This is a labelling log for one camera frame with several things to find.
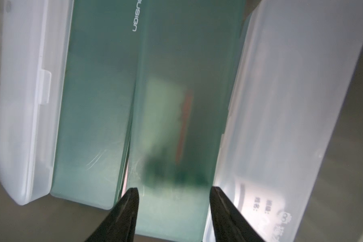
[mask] translucent white plastic box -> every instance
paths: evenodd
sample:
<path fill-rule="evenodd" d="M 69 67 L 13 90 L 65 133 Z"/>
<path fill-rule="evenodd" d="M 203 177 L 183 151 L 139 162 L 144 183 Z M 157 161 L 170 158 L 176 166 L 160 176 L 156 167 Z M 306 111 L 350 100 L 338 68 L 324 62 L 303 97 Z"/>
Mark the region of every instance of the translucent white plastic box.
<path fill-rule="evenodd" d="M 363 0 L 262 0 L 252 13 L 214 186 L 267 242 L 295 238 L 362 45 Z"/>
<path fill-rule="evenodd" d="M 72 4 L 4 4 L 0 181 L 20 205 L 51 189 Z"/>

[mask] plastic box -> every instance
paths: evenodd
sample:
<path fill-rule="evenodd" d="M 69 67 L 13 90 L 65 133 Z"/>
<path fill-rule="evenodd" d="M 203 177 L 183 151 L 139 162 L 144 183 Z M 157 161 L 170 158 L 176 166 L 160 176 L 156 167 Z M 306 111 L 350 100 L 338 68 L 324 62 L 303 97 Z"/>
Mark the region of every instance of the plastic box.
<path fill-rule="evenodd" d="M 53 196 L 102 209 L 120 196 L 140 51 L 132 15 L 142 5 L 74 2 Z"/>
<path fill-rule="evenodd" d="M 140 193 L 137 234 L 203 237 L 242 50 L 244 5 L 146 4 L 126 181 Z"/>
<path fill-rule="evenodd" d="M 263 0 L 251 16 L 214 186 L 267 242 L 295 238 L 362 45 L 363 1 Z"/>
<path fill-rule="evenodd" d="M 24 205 L 50 192 L 73 1 L 6 1 L 0 182 Z"/>

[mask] plastic container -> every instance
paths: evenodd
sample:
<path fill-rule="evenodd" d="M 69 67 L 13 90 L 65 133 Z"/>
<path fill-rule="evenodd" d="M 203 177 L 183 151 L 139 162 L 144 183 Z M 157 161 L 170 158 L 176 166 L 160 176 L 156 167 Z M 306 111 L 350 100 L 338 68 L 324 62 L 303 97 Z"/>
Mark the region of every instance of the plastic container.
<path fill-rule="evenodd" d="M 267 242 L 295 238 L 362 44 L 363 0 L 263 0 L 252 14 L 214 186 Z"/>
<path fill-rule="evenodd" d="M 127 175 L 140 193 L 137 234 L 203 238 L 244 5 L 147 2 Z"/>
<path fill-rule="evenodd" d="M 132 29 L 142 5 L 74 3 L 53 196 L 102 209 L 119 198 L 140 51 L 140 25 Z"/>
<path fill-rule="evenodd" d="M 14 201 L 50 192 L 73 1 L 6 1 L 0 182 Z"/>

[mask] gray surface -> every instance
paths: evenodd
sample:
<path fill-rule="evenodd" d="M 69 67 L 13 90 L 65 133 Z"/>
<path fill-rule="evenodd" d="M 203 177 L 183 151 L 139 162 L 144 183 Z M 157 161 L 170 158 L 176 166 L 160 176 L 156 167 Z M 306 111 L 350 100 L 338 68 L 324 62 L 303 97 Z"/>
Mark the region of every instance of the gray surface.
<path fill-rule="evenodd" d="M 339 161 L 344 169 L 330 169 Z M 323 177 L 332 181 L 323 183 Z M 363 232 L 363 52 L 312 193 L 311 199 L 315 198 L 305 211 L 298 242 L 359 238 Z M 323 213 L 323 204 L 333 217 Z M 0 185 L 0 241 L 83 241 L 106 215 L 105 210 L 52 196 L 18 206 Z M 155 240 L 137 236 L 136 241 Z"/>

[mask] white printed logo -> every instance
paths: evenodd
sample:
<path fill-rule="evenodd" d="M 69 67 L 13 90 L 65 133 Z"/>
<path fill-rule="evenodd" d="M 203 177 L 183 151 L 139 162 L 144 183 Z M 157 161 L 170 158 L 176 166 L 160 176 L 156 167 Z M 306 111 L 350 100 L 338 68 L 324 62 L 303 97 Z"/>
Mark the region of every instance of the white printed logo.
<path fill-rule="evenodd" d="M 134 16 L 134 19 L 133 19 L 133 29 L 132 29 L 133 32 L 135 32 L 137 30 L 137 24 L 139 22 L 139 15 L 140 15 L 139 4 L 141 4 L 141 1 L 142 0 L 137 0 L 135 16 Z"/>

